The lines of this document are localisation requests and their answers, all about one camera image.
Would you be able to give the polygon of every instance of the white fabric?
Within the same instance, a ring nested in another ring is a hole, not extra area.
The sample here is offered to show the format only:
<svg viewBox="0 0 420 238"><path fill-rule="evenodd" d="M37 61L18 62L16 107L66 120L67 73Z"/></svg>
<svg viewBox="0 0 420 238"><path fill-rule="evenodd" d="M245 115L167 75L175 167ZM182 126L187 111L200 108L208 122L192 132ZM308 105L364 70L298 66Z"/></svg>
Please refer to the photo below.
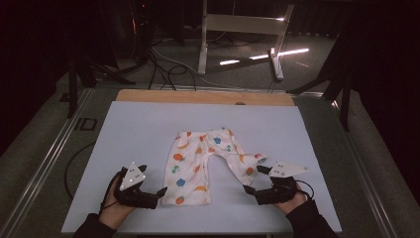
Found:
<svg viewBox="0 0 420 238"><path fill-rule="evenodd" d="M257 164L266 155L246 154L229 129L180 132L167 159L162 204L198 205L211 202L207 162L210 156L224 158L235 177L249 185L257 175Z"/></svg>

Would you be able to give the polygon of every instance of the pant leg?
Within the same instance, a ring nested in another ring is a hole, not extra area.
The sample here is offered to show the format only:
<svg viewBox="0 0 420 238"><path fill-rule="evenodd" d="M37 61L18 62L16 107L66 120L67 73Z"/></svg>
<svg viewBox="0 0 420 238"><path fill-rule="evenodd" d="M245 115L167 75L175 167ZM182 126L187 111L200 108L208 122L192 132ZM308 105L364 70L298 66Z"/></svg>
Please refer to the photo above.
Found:
<svg viewBox="0 0 420 238"><path fill-rule="evenodd" d="M257 176L257 165L266 160L264 154L246 154L229 129L212 131L207 137L215 155L223 157L235 177L245 185L251 184Z"/></svg>
<svg viewBox="0 0 420 238"><path fill-rule="evenodd" d="M167 186L163 205L198 205L211 202L207 161L211 153L204 143L206 133L181 132L170 150L164 175Z"/></svg>

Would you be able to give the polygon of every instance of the white table surface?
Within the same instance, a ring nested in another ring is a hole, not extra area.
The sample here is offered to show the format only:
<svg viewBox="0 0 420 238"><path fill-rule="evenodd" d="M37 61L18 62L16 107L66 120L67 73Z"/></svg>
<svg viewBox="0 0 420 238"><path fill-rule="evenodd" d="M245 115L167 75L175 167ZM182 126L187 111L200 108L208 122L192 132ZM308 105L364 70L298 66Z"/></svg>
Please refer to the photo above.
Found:
<svg viewBox="0 0 420 238"><path fill-rule="evenodd" d="M315 189L320 213L334 231L342 231L328 188L295 106L249 106L188 103L113 102L86 166L61 232L74 232L88 213L97 213L112 176L131 162L147 165L141 189L162 188L164 167L179 131L231 129L246 153L268 155L264 166L285 161L309 168L296 176ZM272 205L259 206L245 193L224 159L209 159L212 203L137 209L119 232L133 234L268 234L289 232L284 215ZM256 189L270 188L259 174ZM305 185L303 189L310 192Z"/></svg>

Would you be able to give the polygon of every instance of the white metal frame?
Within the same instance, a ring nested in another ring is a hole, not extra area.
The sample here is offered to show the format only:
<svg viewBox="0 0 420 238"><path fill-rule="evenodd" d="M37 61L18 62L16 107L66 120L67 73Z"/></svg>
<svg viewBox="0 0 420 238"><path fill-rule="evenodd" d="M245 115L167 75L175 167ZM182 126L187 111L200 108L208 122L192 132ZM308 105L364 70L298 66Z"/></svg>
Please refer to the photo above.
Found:
<svg viewBox="0 0 420 238"><path fill-rule="evenodd" d="M283 80L278 52L283 42L287 25L293 11L293 5L288 5L283 19L261 18L248 16L218 15L207 13L207 0L203 0L203 21L201 51L198 64L198 73L206 73L207 63L207 31L243 32L255 34L278 35L275 46L269 50L276 79Z"/></svg>

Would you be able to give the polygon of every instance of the fluorescent light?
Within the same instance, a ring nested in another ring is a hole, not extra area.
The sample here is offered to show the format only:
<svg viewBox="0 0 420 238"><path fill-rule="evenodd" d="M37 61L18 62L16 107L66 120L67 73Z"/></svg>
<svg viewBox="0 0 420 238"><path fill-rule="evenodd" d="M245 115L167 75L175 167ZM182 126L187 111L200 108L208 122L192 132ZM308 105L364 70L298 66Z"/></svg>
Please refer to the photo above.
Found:
<svg viewBox="0 0 420 238"><path fill-rule="evenodd" d="M265 59L268 58L268 55L262 55L262 56L256 56L256 57L251 57L251 60L260 60L260 59Z"/></svg>
<svg viewBox="0 0 420 238"><path fill-rule="evenodd" d="M309 49L300 49L300 50L282 52L282 53L278 53L277 56L281 57L281 56L300 54L300 53L306 53L306 52L309 52ZM251 60L261 60L261 59L265 59L265 58L268 58L268 55L250 57ZM220 65L232 64L232 63L237 63L237 62L239 62L239 61L238 60L226 60L226 61L221 61Z"/></svg>
<svg viewBox="0 0 420 238"><path fill-rule="evenodd" d="M309 49L301 49L301 50L294 50L294 51L288 51L288 52L282 52L282 53L278 53L278 57L280 56L287 56L287 55L293 55L293 54L299 54L299 53L306 53L309 52ZM256 57L250 57L251 60L261 60L261 59L265 59L268 58L268 55L261 55L261 56L256 56Z"/></svg>
<svg viewBox="0 0 420 238"><path fill-rule="evenodd" d="M301 49L301 50L282 52L282 53L278 53L277 56L280 57L280 56L287 56L287 55L293 55L293 54L299 54L299 53L305 53L305 52L309 52L309 49Z"/></svg>
<svg viewBox="0 0 420 238"><path fill-rule="evenodd" d="M226 65L226 64L232 64L232 63L236 63L239 62L238 60L226 60L226 61L221 61L220 65Z"/></svg>

